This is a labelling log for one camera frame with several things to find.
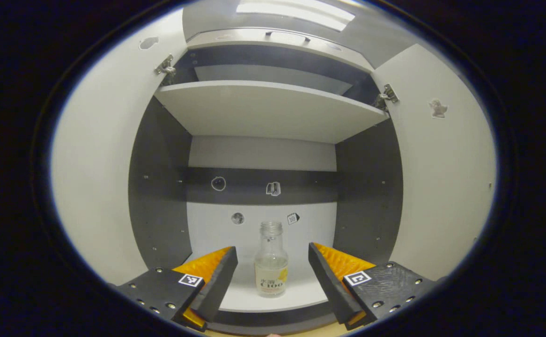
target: small sticker on door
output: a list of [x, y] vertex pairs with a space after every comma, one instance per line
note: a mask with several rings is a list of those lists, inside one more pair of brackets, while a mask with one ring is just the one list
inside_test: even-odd
[[448, 105], [442, 105], [442, 102], [438, 98], [434, 98], [429, 102], [431, 108], [431, 117], [444, 119], [446, 118], [446, 111], [448, 111]]
[[344, 277], [346, 281], [351, 286], [356, 286], [357, 284], [365, 283], [371, 279], [369, 275], [367, 275], [364, 271], [359, 271], [358, 273], [346, 275]]
[[180, 280], [179, 283], [185, 284], [186, 286], [198, 286], [202, 281], [201, 277], [196, 277], [194, 275], [185, 274]]
[[292, 214], [288, 215], [288, 224], [289, 225], [295, 224], [296, 222], [298, 222], [298, 220], [300, 220], [300, 216], [297, 213], [292, 213]]

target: white cabinet door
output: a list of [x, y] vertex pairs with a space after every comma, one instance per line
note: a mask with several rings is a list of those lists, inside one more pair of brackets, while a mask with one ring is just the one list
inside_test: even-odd
[[[372, 77], [389, 83], [387, 102], [402, 159], [404, 200], [391, 260], [429, 279], [452, 271], [483, 228], [494, 197], [496, 158], [490, 126], [468, 87], [418, 44]], [[447, 106], [432, 117], [429, 103]]]
[[129, 162], [164, 78], [155, 67], [186, 50], [181, 19], [181, 10], [164, 15], [96, 62], [70, 94], [52, 143], [52, 192], [63, 227], [89, 266], [117, 286], [147, 271], [129, 215]]

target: white shelf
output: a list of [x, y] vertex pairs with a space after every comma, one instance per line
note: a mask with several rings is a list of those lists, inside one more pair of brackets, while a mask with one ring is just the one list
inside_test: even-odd
[[155, 97], [193, 136], [246, 136], [336, 144], [388, 118], [343, 96], [265, 81], [164, 86]]

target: glass bottle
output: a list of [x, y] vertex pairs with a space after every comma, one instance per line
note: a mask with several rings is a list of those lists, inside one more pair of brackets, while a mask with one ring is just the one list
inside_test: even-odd
[[281, 222], [260, 224], [260, 250], [254, 256], [256, 290], [260, 296], [277, 297], [286, 290], [288, 254], [283, 250]]

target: yellow label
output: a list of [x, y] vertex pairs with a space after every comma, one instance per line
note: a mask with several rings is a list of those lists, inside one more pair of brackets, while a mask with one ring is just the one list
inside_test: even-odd
[[286, 290], [288, 267], [280, 269], [265, 269], [254, 265], [256, 273], [256, 288], [268, 295], [281, 294]]

